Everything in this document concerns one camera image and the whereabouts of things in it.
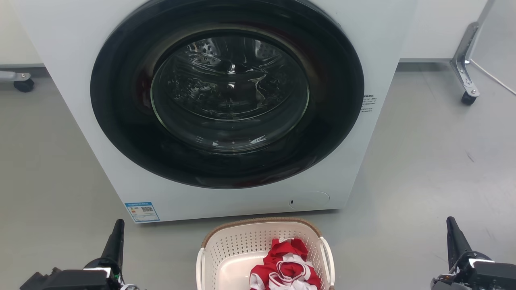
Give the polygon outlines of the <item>white perforated laundry basket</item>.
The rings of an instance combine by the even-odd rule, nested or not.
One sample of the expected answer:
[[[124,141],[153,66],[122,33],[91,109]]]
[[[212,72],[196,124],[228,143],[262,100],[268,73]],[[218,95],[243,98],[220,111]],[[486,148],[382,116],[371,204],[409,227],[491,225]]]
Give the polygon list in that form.
[[[250,290],[250,271],[263,263],[273,239],[301,239],[307,260],[321,278],[320,290],[335,290],[331,248],[321,231],[294,217],[248,219],[218,226],[204,239],[196,260],[197,290]]]

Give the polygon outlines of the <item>white front-load washing machine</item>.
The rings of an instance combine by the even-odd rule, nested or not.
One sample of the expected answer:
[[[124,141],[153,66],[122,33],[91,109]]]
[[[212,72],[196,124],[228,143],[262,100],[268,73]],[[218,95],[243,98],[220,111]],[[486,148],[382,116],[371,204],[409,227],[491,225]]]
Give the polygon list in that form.
[[[125,203],[151,202],[161,222],[296,211],[293,195],[324,192],[323,210],[350,196],[414,19],[418,0],[307,0],[326,13],[359,56],[372,112],[359,113],[341,144],[294,176],[249,188],[203,188],[168,180],[123,155],[99,126],[90,81],[109,35],[148,0],[10,0],[85,139]]]

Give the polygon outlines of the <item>blue energy label sticker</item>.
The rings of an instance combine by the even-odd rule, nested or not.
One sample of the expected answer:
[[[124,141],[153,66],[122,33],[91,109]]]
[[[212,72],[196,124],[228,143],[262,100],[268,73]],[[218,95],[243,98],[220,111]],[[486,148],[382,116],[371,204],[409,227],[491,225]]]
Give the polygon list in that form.
[[[125,203],[124,205],[135,224],[160,222],[160,217],[151,202]]]

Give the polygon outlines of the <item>small printed text label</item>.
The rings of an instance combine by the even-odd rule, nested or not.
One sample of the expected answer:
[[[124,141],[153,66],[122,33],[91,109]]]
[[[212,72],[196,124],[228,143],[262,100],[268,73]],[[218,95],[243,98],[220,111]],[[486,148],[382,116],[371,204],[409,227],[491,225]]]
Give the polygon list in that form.
[[[374,96],[374,94],[364,95],[360,112],[372,112],[375,108],[376,103],[377,98]]]

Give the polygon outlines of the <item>round filter cover flap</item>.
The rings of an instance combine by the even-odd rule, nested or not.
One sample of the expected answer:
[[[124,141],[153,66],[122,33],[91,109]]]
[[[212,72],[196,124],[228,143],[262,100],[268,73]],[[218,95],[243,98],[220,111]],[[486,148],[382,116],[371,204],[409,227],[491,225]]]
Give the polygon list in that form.
[[[304,192],[293,195],[289,200],[289,207],[296,211],[321,210],[330,201],[324,192]]]

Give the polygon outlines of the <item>red and white garment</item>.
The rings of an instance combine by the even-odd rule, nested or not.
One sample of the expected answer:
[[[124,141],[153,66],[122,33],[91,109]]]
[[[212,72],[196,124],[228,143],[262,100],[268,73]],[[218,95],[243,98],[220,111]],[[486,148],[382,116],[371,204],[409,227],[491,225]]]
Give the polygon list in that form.
[[[320,290],[321,278],[298,238],[273,239],[263,263],[250,271],[250,290]]]

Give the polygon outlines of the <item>low metal bar with caster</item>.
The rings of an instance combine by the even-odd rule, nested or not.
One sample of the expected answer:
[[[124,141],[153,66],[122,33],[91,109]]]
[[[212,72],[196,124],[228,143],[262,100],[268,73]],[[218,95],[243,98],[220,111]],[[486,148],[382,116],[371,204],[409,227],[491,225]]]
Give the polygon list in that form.
[[[35,85],[30,73],[13,71],[0,71],[0,83],[12,83],[22,93],[31,92]]]

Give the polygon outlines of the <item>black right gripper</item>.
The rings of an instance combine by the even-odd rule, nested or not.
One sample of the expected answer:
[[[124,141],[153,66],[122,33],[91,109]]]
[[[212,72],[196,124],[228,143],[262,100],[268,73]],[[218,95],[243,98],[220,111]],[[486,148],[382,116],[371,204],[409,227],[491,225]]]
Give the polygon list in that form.
[[[454,217],[446,219],[449,272],[431,281],[431,290],[516,290],[516,265],[472,252]]]

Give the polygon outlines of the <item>tall metal frame with caster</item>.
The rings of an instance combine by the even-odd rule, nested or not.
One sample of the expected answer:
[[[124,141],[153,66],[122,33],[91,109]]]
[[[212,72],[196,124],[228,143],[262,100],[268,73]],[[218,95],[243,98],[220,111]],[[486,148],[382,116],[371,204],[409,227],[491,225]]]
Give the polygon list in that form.
[[[476,42],[494,4],[495,0],[487,0],[479,18],[468,24],[454,57],[450,61],[451,68],[464,88],[461,103],[466,106],[474,104],[476,99],[480,96],[478,88],[468,73],[468,65],[472,64],[472,54],[476,48]]]

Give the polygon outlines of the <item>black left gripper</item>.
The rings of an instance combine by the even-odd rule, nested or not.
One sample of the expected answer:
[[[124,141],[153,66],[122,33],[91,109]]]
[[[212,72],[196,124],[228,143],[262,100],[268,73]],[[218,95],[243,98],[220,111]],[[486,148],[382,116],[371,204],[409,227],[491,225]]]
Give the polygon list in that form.
[[[52,278],[52,290],[120,290],[124,250],[123,219],[115,222],[101,258],[80,270],[62,270]]]

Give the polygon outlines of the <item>round black washing machine door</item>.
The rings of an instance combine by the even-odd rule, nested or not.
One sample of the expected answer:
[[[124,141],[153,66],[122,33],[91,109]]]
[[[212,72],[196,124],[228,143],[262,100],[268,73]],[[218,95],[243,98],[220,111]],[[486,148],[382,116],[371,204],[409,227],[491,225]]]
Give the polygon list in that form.
[[[364,74],[307,0],[148,0],[92,69],[97,122],[135,164],[178,183],[245,189],[332,153],[360,113]]]

